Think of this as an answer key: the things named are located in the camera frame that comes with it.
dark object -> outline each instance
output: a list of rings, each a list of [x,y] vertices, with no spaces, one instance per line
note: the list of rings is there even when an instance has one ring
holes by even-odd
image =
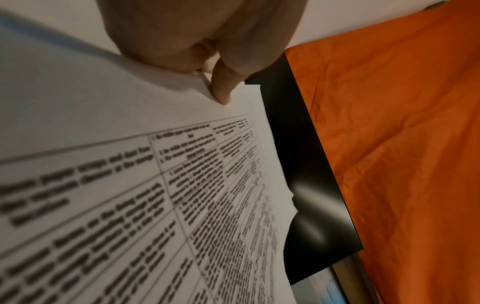
[[[247,83],[260,84],[298,209],[283,250],[286,274],[295,284],[363,247],[285,55]]]

sheet of paper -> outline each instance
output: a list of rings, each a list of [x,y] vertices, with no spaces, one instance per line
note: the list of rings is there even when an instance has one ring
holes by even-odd
[[[258,86],[0,17],[0,303],[294,303]]]

paper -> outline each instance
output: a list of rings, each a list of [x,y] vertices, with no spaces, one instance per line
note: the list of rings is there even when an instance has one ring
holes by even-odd
[[[0,303],[294,303],[258,86],[229,107],[0,18]]]

